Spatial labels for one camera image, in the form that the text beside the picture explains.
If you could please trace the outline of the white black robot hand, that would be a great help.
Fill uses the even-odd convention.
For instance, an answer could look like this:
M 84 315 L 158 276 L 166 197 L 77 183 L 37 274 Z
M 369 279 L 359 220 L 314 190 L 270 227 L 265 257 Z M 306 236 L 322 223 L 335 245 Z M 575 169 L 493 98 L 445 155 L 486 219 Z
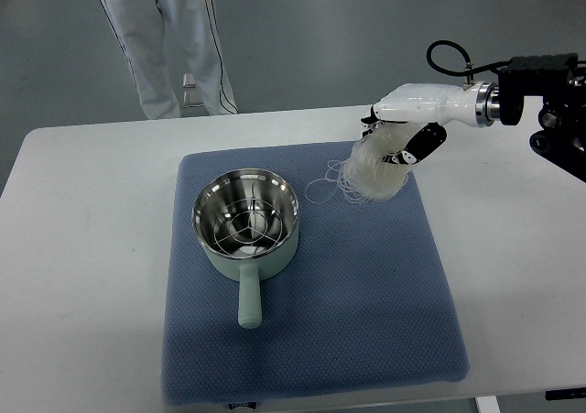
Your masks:
M 499 91 L 494 83 L 479 82 L 467 88 L 407 83 L 372 105 L 362 123 L 364 136 L 383 125 L 418 125 L 420 129 L 402 148 L 381 157 L 387 164 L 413 166 L 446 141 L 447 123 L 457 121 L 470 127 L 486 127 L 499 119 Z

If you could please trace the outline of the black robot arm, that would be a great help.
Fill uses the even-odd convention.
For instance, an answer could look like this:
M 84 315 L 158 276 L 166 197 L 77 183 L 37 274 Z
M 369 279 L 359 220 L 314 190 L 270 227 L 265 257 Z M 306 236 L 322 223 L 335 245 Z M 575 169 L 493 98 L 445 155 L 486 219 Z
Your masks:
M 585 180 L 585 62 L 576 53 L 513 57 L 493 68 L 499 119 L 518 125 L 527 97 L 539 97 L 540 129 L 529 138 L 540 157 Z

